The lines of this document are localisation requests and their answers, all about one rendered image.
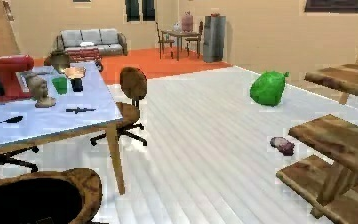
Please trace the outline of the brown dining chair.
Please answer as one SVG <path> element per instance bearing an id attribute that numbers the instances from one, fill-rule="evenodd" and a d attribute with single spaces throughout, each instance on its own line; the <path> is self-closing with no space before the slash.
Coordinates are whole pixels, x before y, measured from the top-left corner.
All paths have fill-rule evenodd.
<path id="1" fill-rule="evenodd" d="M 186 52 L 187 52 L 187 55 L 189 56 L 190 54 L 190 43 L 191 42 L 195 42 L 196 43 L 196 54 L 197 54 L 197 57 L 199 58 L 200 57 L 200 42 L 202 40 L 202 34 L 203 34 L 203 30 L 204 30 L 204 22 L 203 21 L 200 21 L 199 22 L 199 27 L 198 27 L 198 35 L 195 37 L 188 37 L 186 38 Z"/>
<path id="2" fill-rule="evenodd" d="M 165 45 L 168 44 L 169 47 L 172 48 L 174 41 L 170 38 L 164 37 L 164 34 L 159 29 L 158 22 L 156 22 L 156 31 L 157 31 L 158 44 L 159 44 L 159 57 L 162 57 L 165 52 Z"/>

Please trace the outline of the brown dining table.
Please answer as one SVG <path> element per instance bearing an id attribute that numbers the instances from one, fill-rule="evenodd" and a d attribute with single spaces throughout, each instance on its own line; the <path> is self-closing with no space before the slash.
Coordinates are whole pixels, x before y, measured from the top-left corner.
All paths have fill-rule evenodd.
<path id="1" fill-rule="evenodd" d="M 182 49 L 182 39 L 188 37 L 196 37 L 198 32 L 184 32 L 184 31 L 174 31 L 174 30 L 162 30 L 164 35 L 172 36 L 176 39 L 176 60 L 180 58 L 180 50 Z"/>

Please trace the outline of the grey fridge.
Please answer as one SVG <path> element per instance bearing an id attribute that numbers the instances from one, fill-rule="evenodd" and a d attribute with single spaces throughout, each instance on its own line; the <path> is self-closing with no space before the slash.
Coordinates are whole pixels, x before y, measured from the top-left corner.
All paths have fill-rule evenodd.
<path id="1" fill-rule="evenodd" d="M 206 16 L 203 31 L 203 60 L 207 63 L 223 59 L 225 16 Z"/>

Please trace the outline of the pink vase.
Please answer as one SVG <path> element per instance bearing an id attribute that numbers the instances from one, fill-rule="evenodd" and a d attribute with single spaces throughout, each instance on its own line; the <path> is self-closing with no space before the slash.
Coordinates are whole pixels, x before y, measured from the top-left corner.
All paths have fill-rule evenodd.
<path id="1" fill-rule="evenodd" d="M 181 26 L 182 26 L 182 30 L 184 32 L 192 32 L 193 31 L 193 16 L 191 15 L 190 11 L 187 11 L 182 16 Z"/>

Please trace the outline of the green garbage bag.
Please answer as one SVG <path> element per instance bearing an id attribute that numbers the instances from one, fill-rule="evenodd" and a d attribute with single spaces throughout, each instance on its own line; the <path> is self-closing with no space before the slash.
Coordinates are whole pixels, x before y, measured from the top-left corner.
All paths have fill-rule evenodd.
<path id="1" fill-rule="evenodd" d="M 250 87 L 251 99 L 264 106 L 277 106 L 282 98 L 288 72 L 266 71 Z"/>

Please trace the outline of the black small box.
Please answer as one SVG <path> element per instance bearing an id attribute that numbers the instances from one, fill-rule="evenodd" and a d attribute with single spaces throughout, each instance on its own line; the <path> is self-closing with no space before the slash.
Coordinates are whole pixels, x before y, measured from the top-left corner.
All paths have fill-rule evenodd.
<path id="1" fill-rule="evenodd" d="M 81 92 L 83 90 L 83 84 L 81 78 L 71 79 L 70 82 L 74 92 Z"/>

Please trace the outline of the dark window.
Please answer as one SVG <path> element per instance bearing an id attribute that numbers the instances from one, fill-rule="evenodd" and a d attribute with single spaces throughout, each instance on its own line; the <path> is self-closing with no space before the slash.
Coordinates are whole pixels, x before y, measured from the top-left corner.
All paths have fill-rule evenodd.
<path id="1" fill-rule="evenodd" d="M 155 0 L 125 0 L 125 7 L 128 22 L 155 20 Z"/>

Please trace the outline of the red coffee table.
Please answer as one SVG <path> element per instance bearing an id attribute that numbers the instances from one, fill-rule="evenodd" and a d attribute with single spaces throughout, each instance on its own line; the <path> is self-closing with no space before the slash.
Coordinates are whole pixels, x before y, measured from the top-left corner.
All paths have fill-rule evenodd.
<path id="1" fill-rule="evenodd" d="M 67 49 L 66 53 L 74 63 L 93 61 L 99 72 L 103 71 L 102 57 L 97 47 Z"/>

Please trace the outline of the grey sofa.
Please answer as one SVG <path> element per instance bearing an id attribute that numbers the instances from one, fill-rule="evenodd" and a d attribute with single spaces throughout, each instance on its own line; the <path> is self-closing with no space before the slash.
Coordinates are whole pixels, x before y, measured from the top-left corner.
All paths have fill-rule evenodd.
<path id="1" fill-rule="evenodd" d="M 81 42 L 93 42 L 101 56 L 128 55 L 127 40 L 115 28 L 62 30 L 54 42 L 58 50 L 83 48 Z"/>

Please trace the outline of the green cup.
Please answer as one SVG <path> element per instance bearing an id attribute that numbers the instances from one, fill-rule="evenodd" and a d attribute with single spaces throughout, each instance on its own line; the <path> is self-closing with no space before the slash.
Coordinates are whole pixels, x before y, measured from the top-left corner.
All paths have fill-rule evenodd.
<path id="1" fill-rule="evenodd" d="M 60 95 L 67 93 L 67 79 L 65 77 L 56 77 L 52 79 L 52 84 Z"/>

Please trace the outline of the white wooden desk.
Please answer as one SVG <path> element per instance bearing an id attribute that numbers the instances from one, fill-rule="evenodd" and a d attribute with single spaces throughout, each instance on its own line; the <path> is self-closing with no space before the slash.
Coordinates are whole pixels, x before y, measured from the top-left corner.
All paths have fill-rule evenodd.
<path id="1" fill-rule="evenodd" d="M 48 144 L 98 131 L 105 131 L 118 191 L 125 192 L 116 122 L 122 115 L 107 85 L 92 62 L 83 62 L 86 74 L 81 92 L 68 91 L 64 95 L 49 85 L 49 95 L 56 99 L 50 108 L 36 108 L 33 100 L 0 105 L 0 121 L 23 116 L 19 123 L 0 124 L 0 154 Z M 83 113 L 65 112 L 67 108 L 93 108 Z"/>

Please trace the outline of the wooden ladder shelf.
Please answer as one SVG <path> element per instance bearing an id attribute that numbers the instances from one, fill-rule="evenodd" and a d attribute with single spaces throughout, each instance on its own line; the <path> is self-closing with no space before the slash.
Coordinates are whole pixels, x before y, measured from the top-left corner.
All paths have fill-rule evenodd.
<path id="1" fill-rule="evenodd" d="M 305 79 L 342 93 L 358 96 L 358 56 L 353 64 L 308 72 Z M 276 173 L 312 205 L 311 214 L 334 224 L 358 224 L 358 126 L 328 114 L 292 127 L 289 135 L 332 159 L 316 155 L 295 162 Z"/>

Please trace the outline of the black spoon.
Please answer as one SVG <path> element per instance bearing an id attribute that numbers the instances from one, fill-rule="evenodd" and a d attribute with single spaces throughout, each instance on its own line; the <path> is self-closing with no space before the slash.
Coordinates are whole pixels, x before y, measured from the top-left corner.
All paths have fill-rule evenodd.
<path id="1" fill-rule="evenodd" d="M 22 120 L 23 120 L 23 116 L 15 116 L 15 117 L 6 119 L 4 121 L 0 121 L 0 124 L 3 124 L 3 123 L 14 124 L 14 123 L 19 123 Z"/>

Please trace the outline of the red box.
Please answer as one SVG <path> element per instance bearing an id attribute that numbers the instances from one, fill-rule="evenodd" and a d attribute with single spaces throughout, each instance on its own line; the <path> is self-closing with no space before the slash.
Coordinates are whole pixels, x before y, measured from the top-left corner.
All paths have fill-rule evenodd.
<path id="1" fill-rule="evenodd" d="M 31 94 L 21 87 L 18 74 L 31 71 L 34 59 L 29 55 L 0 56 L 0 103 L 29 99 Z"/>

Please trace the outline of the dark framed picture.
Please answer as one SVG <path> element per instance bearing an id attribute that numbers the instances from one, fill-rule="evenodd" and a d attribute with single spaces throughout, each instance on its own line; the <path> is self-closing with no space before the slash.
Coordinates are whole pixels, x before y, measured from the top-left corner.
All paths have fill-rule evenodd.
<path id="1" fill-rule="evenodd" d="M 306 0 L 304 11 L 358 13 L 358 0 Z"/>

